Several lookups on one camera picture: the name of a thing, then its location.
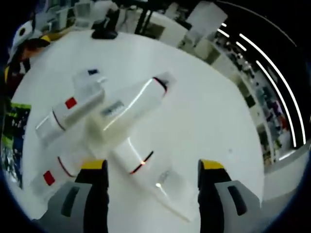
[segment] table surface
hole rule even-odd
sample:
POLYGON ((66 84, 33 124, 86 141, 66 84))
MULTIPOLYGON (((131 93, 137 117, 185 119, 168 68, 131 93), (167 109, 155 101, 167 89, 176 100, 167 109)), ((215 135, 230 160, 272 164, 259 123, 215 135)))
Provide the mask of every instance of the table surface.
MULTIPOLYGON (((126 33, 115 40, 95 41, 90 38, 91 32, 71 32, 50 45, 12 99, 32 105, 23 148, 24 190, 9 183, 30 218, 44 213, 42 203, 27 186, 46 162, 35 125, 53 105, 73 94, 72 76, 90 67, 104 71, 112 83, 111 92, 169 71, 177 79, 176 85, 161 107, 135 126, 132 144, 153 143, 157 151, 169 153, 175 170, 193 183, 197 182, 200 158, 219 161, 233 180, 241 181, 262 201, 260 142, 246 102, 234 83, 198 58, 161 42, 126 33)), ((192 223, 184 222, 137 189, 113 159, 108 163, 109 232, 200 231, 199 210, 192 223)))

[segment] poster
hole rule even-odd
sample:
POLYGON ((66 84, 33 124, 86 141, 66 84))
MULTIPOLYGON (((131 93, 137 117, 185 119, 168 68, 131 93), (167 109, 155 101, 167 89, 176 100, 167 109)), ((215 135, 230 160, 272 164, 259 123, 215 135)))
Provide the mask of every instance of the poster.
POLYGON ((20 188, 22 182, 22 155, 30 105, 11 103, 5 114, 1 136, 1 167, 20 188))

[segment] red square decal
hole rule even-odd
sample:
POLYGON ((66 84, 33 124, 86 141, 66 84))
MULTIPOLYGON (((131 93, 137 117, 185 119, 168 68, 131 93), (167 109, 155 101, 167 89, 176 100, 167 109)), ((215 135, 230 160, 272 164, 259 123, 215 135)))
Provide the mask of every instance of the red square decal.
POLYGON ((71 97, 70 99, 68 99, 65 102, 65 104, 66 104, 67 108, 70 109, 77 104, 77 101, 74 99, 74 97, 71 97))
POLYGON ((48 186, 51 186, 55 182, 55 179, 52 176, 50 171, 47 171, 46 173, 44 173, 43 177, 45 179, 45 182, 48 184, 48 186))

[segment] white round table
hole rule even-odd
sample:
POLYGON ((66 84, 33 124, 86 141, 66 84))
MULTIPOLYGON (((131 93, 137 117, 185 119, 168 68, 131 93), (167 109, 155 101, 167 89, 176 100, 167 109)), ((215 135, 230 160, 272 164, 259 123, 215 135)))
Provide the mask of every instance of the white round table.
MULTIPOLYGON (((120 33, 115 40, 93 40, 92 31, 71 32, 50 45, 24 77, 12 101, 32 106, 23 148, 24 190, 9 183, 30 218, 44 213, 28 186, 45 163, 35 125, 73 92, 72 76, 83 68, 104 71, 115 91, 169 71, 176 85, 152 116, 134 128, 132 143, 154 143, 168 152, 173 167, 197 182, 200 158, 221 162, 232 180, 263 195, 261 147, 248 107, 237 87, 201 60, 161 42, 120 33)), ((200 232, 200 215, 186 223, 138 189, 114 160, 109 164, 110 233, 200 232)))

